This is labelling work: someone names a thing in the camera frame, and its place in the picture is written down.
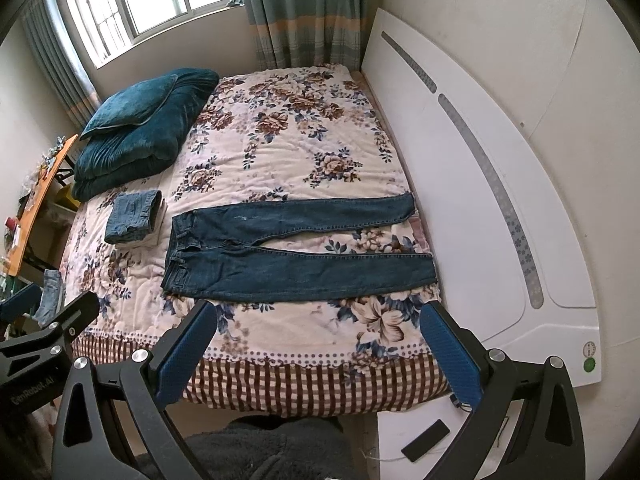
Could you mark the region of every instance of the white wall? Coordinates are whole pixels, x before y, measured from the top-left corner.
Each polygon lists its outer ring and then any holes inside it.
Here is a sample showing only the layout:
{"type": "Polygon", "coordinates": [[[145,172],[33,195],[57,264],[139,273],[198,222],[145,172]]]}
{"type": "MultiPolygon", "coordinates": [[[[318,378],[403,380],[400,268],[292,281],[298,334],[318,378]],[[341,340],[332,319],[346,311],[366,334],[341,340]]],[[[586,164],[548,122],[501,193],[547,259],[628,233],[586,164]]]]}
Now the white wall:
{"type": "Polygon", "coordinates": [[[98,95],[104,100],[133,83],[182,67],[210,68],[229,76],[258,70],[255,40],[243,6],[175,25],[96,68],[87,54],[66,0],[58,0],[69,36],[98,95]]]}
{"type": "Polygon", "coordinates": [[[640,416],[640,53],[605,0],[383,0],[456,59],[538,154],[596,293],[601,384],[578,389],[588,478],[640,416]]]}
{"type": "MultiPolygon", "coordinates": [[[[0,219],[14,216],[24,177],[56,137],[76,129],[31,54],[17,22],[0,45],[0,219]]],[[[0,249],[4,253],[4,244],[0,249]]]]}

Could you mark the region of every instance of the wooden desk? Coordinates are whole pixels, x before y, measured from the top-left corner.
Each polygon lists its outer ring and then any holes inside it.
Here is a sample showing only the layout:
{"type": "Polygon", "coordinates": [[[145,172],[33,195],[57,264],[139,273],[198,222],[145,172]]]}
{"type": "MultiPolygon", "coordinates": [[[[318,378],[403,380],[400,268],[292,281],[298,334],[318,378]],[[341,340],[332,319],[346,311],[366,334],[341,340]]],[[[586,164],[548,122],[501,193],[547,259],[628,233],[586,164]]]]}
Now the wooden desk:
{"type": "Polygon", "coordinates": [[[76,142],[77,138],[78,136],[75,135],[65,142],[62,149],[56,155],[56,161],[53,163],[49,173],[41,178],[36,184],[36,191],[33,199],[31,200],[31,207],[25,209],[22,213],[22,218],[18,220],[18,225],[20,226],[20,239],[18,240],[18,244],[9,250],[9,253],[6,256],[6,263],[4,264],[4,272],[9,276],[17,276],[20,272],[20,266],[22,265],[22,259],[24,258],[24,251],[27,247],[27,240],[29,240],[29,234],[31,234],[31,229],[33,228],[33,223],[36,220],[40,206],[44,202],[44,197],[46,196],[51,183],[55,180],[56,172],[60,168],[60,164],[65,160],[66,154],[73,143],[76,142]]]}

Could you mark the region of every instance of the floral bedsheet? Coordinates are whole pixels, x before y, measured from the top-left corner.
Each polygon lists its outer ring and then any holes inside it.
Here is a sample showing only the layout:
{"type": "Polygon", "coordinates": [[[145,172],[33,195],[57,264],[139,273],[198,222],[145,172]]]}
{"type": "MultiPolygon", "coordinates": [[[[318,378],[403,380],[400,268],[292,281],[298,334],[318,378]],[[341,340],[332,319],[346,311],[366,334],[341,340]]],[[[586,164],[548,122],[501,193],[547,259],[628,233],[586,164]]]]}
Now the floral bedsheet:
{"type": "MultiPolygon", "coordinates": [[[[152,346],[193,306],[164,294],[171,217],[207,206],[407,192],[376,111],[340,65],[224,78],[174,166],[82,205],[66,246],[67,302],[97,293],[98,319],[75,341],[94,362],[152,346]],[[155,248],[118,251],[104,228],[118,193],[160,189],[168,210],[155,248]]],[[[385,228],[273,240],[286,250],[428,251],[415,216],[385,228]]],[[[437,285],[384,296],[297,303],[221,303],[218,326],[185,390],[212,408],[281,415],[405,410],[447,385],[418,330],[437,285]]]]}

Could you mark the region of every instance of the white headboard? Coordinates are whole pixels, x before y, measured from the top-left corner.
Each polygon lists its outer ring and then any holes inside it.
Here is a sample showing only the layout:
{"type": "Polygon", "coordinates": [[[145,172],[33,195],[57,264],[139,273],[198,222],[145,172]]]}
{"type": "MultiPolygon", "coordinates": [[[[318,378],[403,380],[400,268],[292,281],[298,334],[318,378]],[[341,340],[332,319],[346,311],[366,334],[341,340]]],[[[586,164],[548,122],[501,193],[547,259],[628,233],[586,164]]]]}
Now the white headboard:
{"type": "Polygon", "coordinates": [[[527,141],[430,40],[379,9],[362,71],[426,221],[444,304],[488,348],[600,380],[598,315],[569,217],[527,141]]]}

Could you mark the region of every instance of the smartphone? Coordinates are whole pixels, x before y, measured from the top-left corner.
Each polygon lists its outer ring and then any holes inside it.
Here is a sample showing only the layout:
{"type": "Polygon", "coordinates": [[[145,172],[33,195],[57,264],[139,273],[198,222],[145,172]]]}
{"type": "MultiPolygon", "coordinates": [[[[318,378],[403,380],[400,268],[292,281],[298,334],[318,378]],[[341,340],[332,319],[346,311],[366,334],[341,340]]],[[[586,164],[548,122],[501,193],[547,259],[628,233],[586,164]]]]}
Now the smartphone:
{"type": "Polygon", "coordinates": [[[415,462],[448,434],[449,428],[442,420],[438,419],[419,436],[404,446],[402,448],[402,454],[411,462],[415,462]]]}

